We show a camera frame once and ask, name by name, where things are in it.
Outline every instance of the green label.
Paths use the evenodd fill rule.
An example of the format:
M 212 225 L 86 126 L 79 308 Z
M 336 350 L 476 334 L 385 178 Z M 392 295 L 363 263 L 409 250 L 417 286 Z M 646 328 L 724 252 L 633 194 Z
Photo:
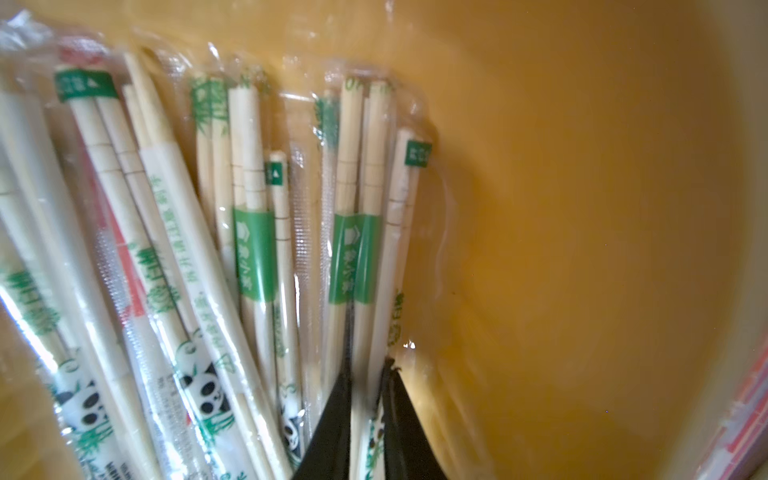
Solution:
M 205 77 L 193 78 L 190 97 L 195 126 L 200 129 L 210 124 L 210 81 Z
M 339 145 L 339 99 L 319 98 L 315 102 L 315 118 L 320 141 L 336 149 Z
M 429 155 L 432 153 L 432 144 L 423 141 L 409 140 L 406 148 L 406 165 L 410 167 L 427 166 Z
M 139 274 L 142 275 L 147 284 L 154 283 L 147 291 L 147 306 L 154 313 L 170 312 L 176 308 L 174 295 L 165 283 L 163 269 L 157 258 L 157 252 L 153 247 L 144 248 L 133 253 L 136 256 L 136 263 L 139 265 Z
M 378 215 L 361 216 L 360 250 L 355 275 L 355 300 L 372 303 L 376 295 L 376 277 L 379 270 L 379 241 L 382 218 Z
M 229 101 L 227 98 L 227 84 L 221 78 L 213 78 L 210 81 L 210 115 L 211 118 L 216 120 L 229 121 L 230 109 Z
M 266 170 L 266 184 L 267 185 L 282 185 L 283 184 L 283 164 L 281 162 L 267 162 Z
M 192 116 L 198 129 L 210 125 L 214 118 L 229 121 L 227 84 L 224 79 L 206 77 L 193 79 L 190 85 L 190 97 Z
M 65 70 L 54 76 L 56 93 L 61 103 L 70 98 L 109 97 L 118 98 L 112 76 L 106 71 Z
M 21 321 L 32 333 L 42 336 L 55 330 L 61 317 L 56 310 L 45 306 L 40 291 L 27 270 L 7 275 L 3 283 L 21 314 Z
M 360 245 L 360 217 L 336 215 L 333 219 L 333 251 L 328 300 L 334 304 L 352 300 L 355 289 L 357 250 Z
M 240 293 L 257 302 L 276 295 L 275 214 L 235 209 L 237 281 Z

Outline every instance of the plastic wrapper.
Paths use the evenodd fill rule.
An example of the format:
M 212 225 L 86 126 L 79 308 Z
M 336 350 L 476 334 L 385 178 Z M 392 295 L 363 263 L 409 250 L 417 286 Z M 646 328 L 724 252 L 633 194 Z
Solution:
M 379 379 L 393 307 L 402 302 L 406 205 L 410 193 L 412 211 L 432 145 L 425 105 L 388 72 L 330 64 L 322 79 L 315 99 L 323 152 L 319 261 L 328 272 L 321 299 L 323 388 L 351 355 L 350 478 L 371 478 L 382 451 Z M 346 331 L 352 335 L 345 341 Z
M 198 198 L 204 211 L 214 205 L 207 223 L 224 269 L 237 264 L 240 321 L 296 466 L 307 437 L 290 201 L 297 183 L 290 180 L 288 156 L 269 149 L 269 78 L 247 53 L 227 54 L 208 45 L 197 56 L 207 61 L 192 60 L 193 54 L 173 53 L 151 35 L 139 37 L 171 79 L 177 104 L 189 112 L 182 125 L 194 132 Z M 237 247 L 235 258 L 227 253 L 230 241 Z
M 132 110 L 134 129 L 142 131 L 137 134 L 141 137 L 139 144 L 146 144 L 152 140 L 149 126 L 158 113 L 154 111 L 156 116 L 150 118 L 145 111 L 148 83 L 141 66 L 134 60 L 128 62 L 128 67 L 132 78 L 140 77 L 138 82 L 143 88 L 127 88 L 126 101 Z M 58 83 L 64 83 L 69 75 L 73 77 L 71 83 L 83 76 L 87 84 L 93 73 L 83 68 L 60 71 Z M 247 346 L 232 345 L 232 339 L 242 342 L 242 330 L 231 332 L 229 325 L 224 332 L 217 328 L 223 323 L 226 307 L 231 306 L 220 304 L 232 302 L 232 297 L 216 298 L 214 302 L 205 292 L 206 282 L 202 279 L 210 285 L 211 273 L 202 269 L 220 269 L 221 263 L 216 257 L 206 258 L 210 260 L 208 266 L 198 261 L 200 252 L 189 245 L 198 242 L 197 235 L 184 230 L 180 219 L 189 213 L 180 200 L 172 198 L 179 194 L 178 187 L 166 187 L 174 185 L 173 180 L 189 181 L 188 174 L 180 170 L 173 175 L 183 178 L 169 179 L 167 172 L 158 171 L 161 155 L 173 154 L 168 143 L 156 144 L 154 150 L 143 148 L 140 157 L 120 104 L 113 103 L 112 110 L 104 108 L 104 98 L 110 96 L 116 94 L 92 91 L 90 95 L 70 98 L 65 94 L 62 100 L 72 109 L 106 204 L 114 213 L 129 259 L 123 267 L 127 273 L 132 267 L 136 270 L 139 287 L 145 292 L 148 317 L 176 372 L 181 397 L 197 427 L 195 432 L 208 462 L 218 478 L 288 478 L 290 466 L 280 441 L 274 441 L 279 438 L 276 424 L 268 416 L 271 412 L 261 407 L 260 385 L 247 382 L 243 374 L 243 359 L 250 361 Z M 95 116 L 88 113 L 86 101 L 91 103 L 91 111 L 98 109 Z M 99 121 L 103 122 L 101 133 Z M 193 465 L 181 463 L 185 475 Z
M 768 339 L 758 353 L 710 440 L 696 480 L 746 478 L 763 460 L 760 450 L 764 449 L 768 425 Z
M 156 203 L 161 207 L 166 231 L 172 236 L 173 256 L 182 268 L 181 278 L 192 299 L 202 339 L 214 359 L 227 399 L 226 407 L 233 411 L 233 422 L 221 432 L 239 434 L 239 437 L 232 436 L 232 442 L 240 440 L 245 453 L 241 458 L 250 460 L 253 475 L 289 478 L 292 467 L 283 448 L 274 409 L 276 402 L 272 399 L 276 392 L 262 386 L 240 324 L 231 283 L 227 283 L 226 269 L 222 267 L 221 250 L 216 249 L 210 235 L 209 223 L 195 197 L 155 87 L 136 57 L 128 56 L 127 66 L 137 99 L 134 129 L 146 131 L 144 139 L 139 140 L 144 166 L 153 184 Z M 145 128 L 137 125 L 137 120 L 143 120 Z M 219 120 L 228 133 L 228 120 Z M 228 148 L 222 147 L 219 154 L 225 150 Z M 228 221 L 227 228 L 234 235 L 232 220 Z
M 137 38 L 148 48 L 125 64 L 71 31 L 55 58 L 30 56 L 78 131 L 59 147 L 164 474 L 289 478 L 348 359 L 349 476 L 383 478 L 379 379 L 432 149 L 424 101 L 379 68 L 286 57 L 303 83 L 281 90 L 247 53 Z M 147 75 L 157 61 L 197 191 Z
M 2 219 L 11 278 L 4 303 L 41 360 L 84 470 L 97 478 L 161 478 L 41 102 L 31 79 L 10 63 L 17 65 L 17 52 L 6 53 L 0 136 L 8 160 Z

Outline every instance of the yellow container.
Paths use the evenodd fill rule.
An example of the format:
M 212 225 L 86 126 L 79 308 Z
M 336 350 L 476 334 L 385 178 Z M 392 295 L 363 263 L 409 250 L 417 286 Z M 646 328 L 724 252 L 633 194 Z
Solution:
M 446 471 L 690 477 L 768 314 L 768 5 L 23 3 L 113 44 L 140 27 L 269 65 L 391 67 L 424 91 L 439 133 L 403 358 Z M 38 431 L 50 405 L 19 372 L 3 405 L 34 406 Z M 13 425 L 6 478 L 71 471 L 57 441 Z

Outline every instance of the bundle of chopsticks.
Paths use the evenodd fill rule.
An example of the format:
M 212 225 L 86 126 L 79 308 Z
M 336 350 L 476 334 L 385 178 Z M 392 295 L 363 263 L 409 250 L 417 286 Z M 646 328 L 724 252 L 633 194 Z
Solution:
M 246 71 L 237 83 L 220 74 L 194 75 L 196 190 L 152 80 L 137 57 L 126 54 L 124 61 L 131 83 L 122 89 L 102 65 L 59 65 L 56 81 L 125 245 L 126 276 L 134 271 L 213 474 L 288 479 L 307 447 L 295 186 L 285 152 L 264 146 L 258 74 Z M 338 98 L 332 91 L 326 96 L 338 104 L 338 118 L 325 123 L 334 123 L 338 134 L 323 145 L 323 163 L 333 164 L 335 180 L 323 182 L 333 189 L 327 192 L 333 204 L 323 212 L 332 215 L 327 242 L 333 248 L 317 260 L 329 272 L 317 279 L 327 281 L 320 368 L 327 396 L 350 331 L 349 476 L 362 479 L 380 472 L 379 378 L 430 145 L 400 126 L 393 87 L 384 78 L 349 76 Z M 4 295 L 4 303 L 33 308 L 45 319 L 32 325 L 25 312 L 13 315 L 52 376 L 62 376 L 68 362 L 90 369 L 86 377 L 107 413 L 99 438 L 112 435 L 119 443 L 101 442 L 100 453 L 88 457 L 94 471 L 163 478 L 167 466 L 151 447 L 43 111 L 10 75 L 0 84 L 0 140 L 8 157 L 0 158 L 0 290 L 17 291 L 19 275 L 29 272 L 39 304 L 22 307 L 21 295 Z M 61 291 L 63 283 L 70 293 Z M 75 380 L 54 383 L 65 389 Z M 60 402 L 68 424 L 82 423 L 83 412 L 70 408 L 67 419 Z M 92 437 L 90 424 L 78 427 L 78 438 Z

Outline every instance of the panda illustration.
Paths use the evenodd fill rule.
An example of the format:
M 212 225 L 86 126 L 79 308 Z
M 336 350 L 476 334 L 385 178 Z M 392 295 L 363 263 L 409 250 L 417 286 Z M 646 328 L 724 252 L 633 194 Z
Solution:
M 288 449 L 296 456 L 300 455 L 299 452 L 299 417 L 292 419 L 286 419 L 283 417 L 283 437 L 285 438 Z
M 52 390 L 79 449 L 85 454 L 97 452 L 113 430 L 93 378 L 71 359 L 55 373 Z
M 181 386 L 191 397 L 194 415 L 210 436 L 208 441 L 234 425 L 234 414 L 227 396 L 221 388 L 214 364 L 192 342 L 185 343 L 177 352 Z

